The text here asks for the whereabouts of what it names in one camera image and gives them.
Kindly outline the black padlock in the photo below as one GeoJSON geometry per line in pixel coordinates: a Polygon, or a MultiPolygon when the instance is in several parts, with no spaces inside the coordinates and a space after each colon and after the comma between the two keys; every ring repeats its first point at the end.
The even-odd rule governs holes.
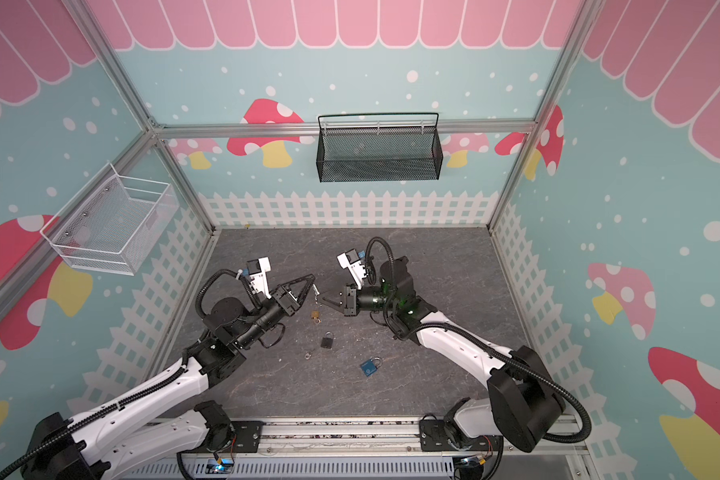
{"type": "Polygon", "coordinates": [[[331,350],[333,348],[335,336],[331,331],[327,331],[321,338],[320,347],[322,349],[331,350]]]}

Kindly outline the blue padlock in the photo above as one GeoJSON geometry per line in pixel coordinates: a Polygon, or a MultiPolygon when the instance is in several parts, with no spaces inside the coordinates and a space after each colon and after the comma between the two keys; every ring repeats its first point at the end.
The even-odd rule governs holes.
{"type": "Polygon", "coordinates": [[[360,368],[366,377],[373,375],[382,365],[383,360],[380,357],[372,357],[364,361],[360,368]]]}

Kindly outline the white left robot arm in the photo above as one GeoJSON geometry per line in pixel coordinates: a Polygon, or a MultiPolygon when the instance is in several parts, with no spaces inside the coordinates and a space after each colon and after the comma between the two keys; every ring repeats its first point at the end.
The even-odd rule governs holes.
{"type": "Polygon", "coordinates": [[[304,305],[315,277],[307,274],[258,291],[256,274],[221,269],[195,297],[206,330],[164,371],[102,405],[68,419],[54,413],[35,427],[26,453],[0,472],[24,479],[120,479],[172,454],[233,448],[233,422],[214,401],[173,420],[156,418],[226,380],[245,352],[304,305]]]}

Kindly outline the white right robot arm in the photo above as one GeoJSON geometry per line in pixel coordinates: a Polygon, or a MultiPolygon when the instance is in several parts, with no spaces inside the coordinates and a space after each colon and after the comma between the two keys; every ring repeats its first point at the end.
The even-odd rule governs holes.
{"type": "Polygon", "coordinates": [[[336,300],[319,296],[321,304],[346,317],[380,315],[395,338],[443,355],[486,387],[487,398],[464,398],[444,415],[442,432],[454,448],[491,436],[523,452],[535,449],[565,410],[564,398],[550,386],[535,351],[496,345],[456,325],[416,293],[406,257],[383,263],[377,280],[371,280],[369,266],[356,250],[337,260],[352,281],[336,300]]]}

